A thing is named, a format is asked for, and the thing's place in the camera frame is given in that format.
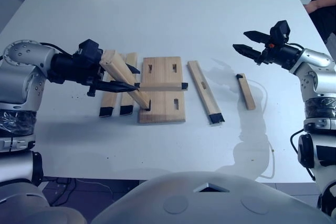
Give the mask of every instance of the floor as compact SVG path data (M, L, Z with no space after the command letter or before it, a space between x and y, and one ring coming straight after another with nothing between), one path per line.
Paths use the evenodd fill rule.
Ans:
M2 14L0 15L0 32L11 19L13 14L20 7L24 0L0 0ZM336 36L330 36L327 48L331 56L336 60ZM98 180L98 179L81 179L77 180L77 187L70 195L64 206L72 207L79 210L85 218L90 221L103 209L108 207L114 201L121 198L131 189L139 185L138 180ZM66 182L66 179L60 179L59 182ZM66 200L68 194L73 189L75 183L72 180L68 185L66 192L57 201L62 203ZM318 190L314 183L305 184L268 184L269 186L292 195L311 206L316 206L318 199ZM53 201L66 187L56 182L49 182L43 192L49 202Z
M75 186L73 179L68 185L66 192L57 201L58 204L67 200L71 190ZM61 178L58 182L67 182L66 178ZM91 223L92 219L102 212L109 205L123 197L127 192L139 185L139 180L109 180L109 179L80 179L76 180L76 188L70 195L63 207L71 207L79 212ZM276 183L266 184L288 195L316 207L318 200L318 189L315 183L289 184ZM64 190L66 185L56 182L49 182L43 193L49 202L52 202Z

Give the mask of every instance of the wooden stick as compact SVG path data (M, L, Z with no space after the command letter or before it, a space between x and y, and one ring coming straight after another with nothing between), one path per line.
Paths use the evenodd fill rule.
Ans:
M216 103L216 100L211 92L197 60L188 61L189 71L194 79L199 96L205 106L206 112L212 123L224 122L222 113Z
M138 55L136 52L130 53L126 55L125 62L128 65L131 65L133 67L137 67L138 64ZM121 105L120 105L120 115L130 115L133 113L133 107L134 107L134 100L133 98L127 94L123 93L121 97Z
M106 82L110 81L114 81L114 79L108 74ZM112 115L113 109L116 105L117 95L117 93L104 92L100 105L100 118L105 118Z
M256 105L254 103L250 87L248 86L247 79L243 73L239 73L236 75L240 88L243 92L245 104L247 110L254 110L256 108Z
M127 67L126 63L115 50L105 50L100 61L100 65L107 73L110 74L116 81L122 81L130 85L136 83L132 72ZM128 94L139 104L142 109L150 110L149 96L138 90L128 92Z
M186 82L167 82L167 83L135 83L140 91L147 92L165 92L165 91L186 91L188 90L188 83Z

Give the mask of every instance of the wooden peg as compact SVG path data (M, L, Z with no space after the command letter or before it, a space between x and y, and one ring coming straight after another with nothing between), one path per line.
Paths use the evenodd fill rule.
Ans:
M167 83L135 83L134 86L140 91L146 92L167 92L167 91L186 91L188 90L188 83L186 82L167 82Z
M247 110L254 110L256 108L256 105L254 103L251 90L248 86L245 75L243 73L239 73L236 75L236 77L242 90Z

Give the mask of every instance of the white wire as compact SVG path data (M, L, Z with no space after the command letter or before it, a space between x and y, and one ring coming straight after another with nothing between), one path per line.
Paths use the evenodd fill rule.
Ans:
M80 180L78 178L76 178L76 180L79 181L79 182L82 182L82 183L86 183L86 184L97 184L97 185L101 185L103 187L106 187L106 188L108 188L108 190L111 192L111 194L113 196L113 192L112 192L111 188L109 186L107 186L107 185L104 185L104 184L99 183L99 182L87 182L87 181Z

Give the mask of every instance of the wooden leg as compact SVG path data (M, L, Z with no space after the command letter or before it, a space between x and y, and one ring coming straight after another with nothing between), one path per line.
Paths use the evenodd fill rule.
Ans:
M105 50L100 61L100 65L115 80L122 81L130 85L136 83L132 72L129 70L124 60L115 50ZM149 96L138 90L128 92L128 94L139 104L142 109L150 110Z
M108 74L107 82L114 81L114 79ZM105 118L112 115L113 109L116 105L117 93L104 92L103 98L101 99L101 106L99 117Z
M224 122L222 113L217 105L214 95L211 92L210 86L207 83L197 60L188 61L190 73L194 79L199 96L205 106L206 112L212 123Z
M138 64L138 55L136 52L130 53L126 55L125 62L128 65L131 65L133 67L137 67ZM120 115L130 115L133 113L133 106L134 106L134 100L133 98L127 94L123 93L121 97L121 105L120 105Z

